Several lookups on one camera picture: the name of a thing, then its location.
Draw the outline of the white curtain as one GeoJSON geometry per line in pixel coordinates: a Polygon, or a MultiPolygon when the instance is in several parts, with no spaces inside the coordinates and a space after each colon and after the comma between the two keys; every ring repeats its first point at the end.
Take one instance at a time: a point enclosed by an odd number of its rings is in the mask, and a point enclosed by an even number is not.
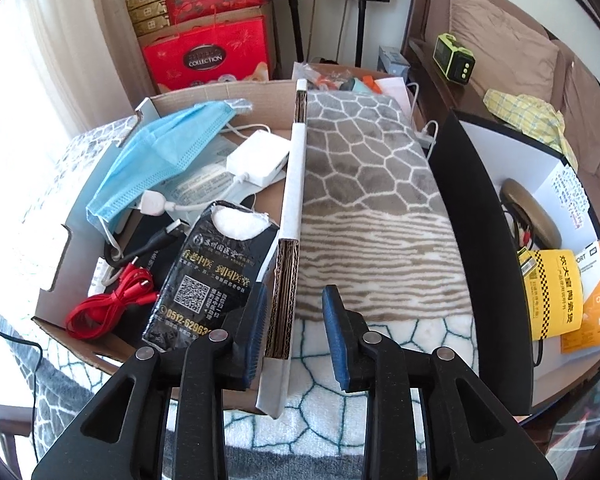
{"type": "Polygon", "coordinates": [[[0,114],[67,136],[155,92],[124,0],[0,0],[0,114]]]}

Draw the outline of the brown sofa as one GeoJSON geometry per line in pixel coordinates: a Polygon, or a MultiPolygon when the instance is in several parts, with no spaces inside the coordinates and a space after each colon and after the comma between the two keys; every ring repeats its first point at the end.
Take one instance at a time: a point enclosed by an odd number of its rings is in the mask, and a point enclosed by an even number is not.
{"type": "Polygon", "coordinates": [[[528,94],[562,113],[578,175],[600,222],[600,82],[563,42],[508,0],[411,0],[403,55],[425,86],[426,111],[489,115],[486,90],[528,94]],[[450,32],[475,55],[466,86],[434,62],[434,44],[450,32]]]}

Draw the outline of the yellow taxi pattern package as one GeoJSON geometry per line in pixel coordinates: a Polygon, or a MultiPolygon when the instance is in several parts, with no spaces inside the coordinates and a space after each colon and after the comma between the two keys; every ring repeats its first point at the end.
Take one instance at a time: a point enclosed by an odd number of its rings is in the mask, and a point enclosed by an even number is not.
{"type": "Polygon", "coordinates": [[[581,327],[583,287],[569,249],[518,250],[529,310],[531,339],[562,336],[581,327]]]}

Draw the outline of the white charger adapter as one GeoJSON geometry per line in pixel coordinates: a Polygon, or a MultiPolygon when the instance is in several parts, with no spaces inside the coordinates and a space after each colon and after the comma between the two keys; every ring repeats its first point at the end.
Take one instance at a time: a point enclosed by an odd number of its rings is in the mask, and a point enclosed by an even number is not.
{"type": "Polygon", "coordinates": [[[226,159],[226,170],[242,182],[267,188],[286,165],[290,141],[265,130],[243,140],[226,159]]]}

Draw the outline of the black tissue pack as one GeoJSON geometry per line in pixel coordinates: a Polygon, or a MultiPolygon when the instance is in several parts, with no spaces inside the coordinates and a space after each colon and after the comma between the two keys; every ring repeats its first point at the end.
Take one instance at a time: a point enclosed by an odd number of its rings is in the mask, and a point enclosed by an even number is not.
{"type": "Polygon", "coordinates": [[[219,328],[246,304],[277,232],[267,214],[225,200],[209,204],[166,276],[143,342],[178,350],[219,328]]]}

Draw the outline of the yellow checked cloth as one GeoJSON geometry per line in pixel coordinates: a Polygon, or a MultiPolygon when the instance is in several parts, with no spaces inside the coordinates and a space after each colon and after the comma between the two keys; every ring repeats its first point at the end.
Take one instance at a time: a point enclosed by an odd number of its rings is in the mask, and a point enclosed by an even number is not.
{"type": "Polygon", "coordinates": [[[482,102],[493,116],[558,151],[574,170],[579,169],[577,156],[565,136],[564,116],[552,104],[528,94],[514,96],[495,89],[486,90],[482,102]]]}

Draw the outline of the white plastic packet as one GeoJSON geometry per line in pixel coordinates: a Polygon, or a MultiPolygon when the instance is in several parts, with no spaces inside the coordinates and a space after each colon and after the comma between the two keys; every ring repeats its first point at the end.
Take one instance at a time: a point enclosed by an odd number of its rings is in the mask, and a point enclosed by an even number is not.
{"type": "MultiPolygon", "coordinates": [[[[242,182],[226,170],[225,164],[226,159],[222,164],[212,162],[212,164],[201,167],[188,180],[171,186],[166,195],[159,191],[143,192],[140,198],[140,211],[153,216],[167,211],[192,211],[204,208],[215,200],[232,197],[238,191],[259,192],[265,189],[242,182]]],[[[282,171],[283,169],[279,171],[272,183],[278,180],[282,171]]]]}

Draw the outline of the cluttered cardboard box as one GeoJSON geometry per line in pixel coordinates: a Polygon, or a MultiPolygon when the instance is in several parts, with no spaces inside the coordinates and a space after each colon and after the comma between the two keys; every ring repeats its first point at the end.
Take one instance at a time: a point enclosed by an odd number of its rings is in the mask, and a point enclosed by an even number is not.
{"type": "Polygon", "coordinates": [[[381,79],[394,79],[394,76],[378,72],[337,64],[298,63],[292,66],[291,79],[305,79],[309,89],[312,90],[352,90],[354,84],[350,80],[356,79],[365,84],[371,92],[381,93],[385,96],[397,96],[398,84],[380,84],[381,79]]]}

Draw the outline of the stacked yellow boxes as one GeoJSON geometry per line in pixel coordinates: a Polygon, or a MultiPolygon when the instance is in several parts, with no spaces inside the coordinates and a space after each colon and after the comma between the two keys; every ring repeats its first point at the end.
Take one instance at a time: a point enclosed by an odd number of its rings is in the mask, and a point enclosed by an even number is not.
{"type": "Polygon", "coordinates": [[[124,0],[135,35],[143,37],[171,25],[166,0],[124,0]]]}

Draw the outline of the blue face mask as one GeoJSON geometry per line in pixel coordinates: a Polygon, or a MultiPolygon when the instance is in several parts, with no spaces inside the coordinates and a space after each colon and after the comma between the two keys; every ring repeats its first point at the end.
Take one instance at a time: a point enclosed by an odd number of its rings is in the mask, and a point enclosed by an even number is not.
{"type": "Polygon", "coordinates": [[[184,172],[235,116],[251,111],[245,99],[207,101],[143,126],[86,205],[87,220],[96,228],[110,224],[143,192],[184,172]]]}

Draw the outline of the grey patterned blanket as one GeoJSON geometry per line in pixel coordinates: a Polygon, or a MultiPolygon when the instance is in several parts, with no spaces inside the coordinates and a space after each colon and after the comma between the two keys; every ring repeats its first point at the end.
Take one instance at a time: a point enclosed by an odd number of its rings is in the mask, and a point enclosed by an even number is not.
{"type": "Polygon", "coordinates": [[[294,346],[279,418],[224,415],[234,479],[356,479],[366,399],[332,371],[321,292],[335,284],[372,330],[401,346],[447,346],[470,366],[477,337],[460,252],[415,133],[385,96],[313,91],[294,346]]]}

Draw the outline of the green portable radio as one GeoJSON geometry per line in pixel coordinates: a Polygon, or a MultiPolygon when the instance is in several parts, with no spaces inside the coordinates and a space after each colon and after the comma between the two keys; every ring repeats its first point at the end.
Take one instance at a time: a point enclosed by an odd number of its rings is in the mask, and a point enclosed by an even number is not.
{"type": "Polygon", "coordinates": [[[437,36],[432,57],[448,81],[463,86],[468,84],[476,59],[452,34],[444,32],[437,36]]]}

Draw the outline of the black white storage box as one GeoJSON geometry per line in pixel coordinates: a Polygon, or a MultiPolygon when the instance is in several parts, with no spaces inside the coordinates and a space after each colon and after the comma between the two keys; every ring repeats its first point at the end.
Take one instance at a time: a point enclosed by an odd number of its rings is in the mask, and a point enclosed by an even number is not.
{"type": "Polygon", "coordinates": [[[506,125],[452,110],[429,165],[457,241],[474,314],[479,376],[515,415],[535,416],[600,374],[600,345],[563,354],[545,341],[536,362],[518,247],[501,204],[521,184],[576,254],[600,240],[592,198],[563,154],[506,125]]]}

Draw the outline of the blue grey small box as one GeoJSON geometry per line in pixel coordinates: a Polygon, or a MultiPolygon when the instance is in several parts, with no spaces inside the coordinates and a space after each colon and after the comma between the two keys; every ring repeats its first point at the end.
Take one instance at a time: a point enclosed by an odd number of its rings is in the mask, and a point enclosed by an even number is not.
{"type": "Polygon", "coordinates": [[[378,48],[377,70],[393,77],[401,77],[408,81],[408,72],[410,63],[404,58],[404,55],[398,48],[383,47],[378,48]]]}

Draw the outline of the dark grey pouch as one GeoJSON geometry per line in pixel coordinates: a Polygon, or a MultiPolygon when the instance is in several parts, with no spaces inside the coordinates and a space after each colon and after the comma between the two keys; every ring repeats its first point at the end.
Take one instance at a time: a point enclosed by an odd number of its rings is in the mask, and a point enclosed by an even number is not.
{"type": "MultiPolygon", "coordinates": [[[[131,232],[124,250],[123,262],[117,263],[114,260],[114,248],[108,243],[104,246],[104,258],[106,263],[115,269],[123,268],[136,258],[135,264],[151,274],[154,291],[160,292],[189,229],[190,225],[186,221],[174,220],[170,214],[160,217],[143,216],[131,232]]],[[[112,332],[137,348],[142,341],[154,304],[132,304],[131,307],[127,307],[112,332]]]]}

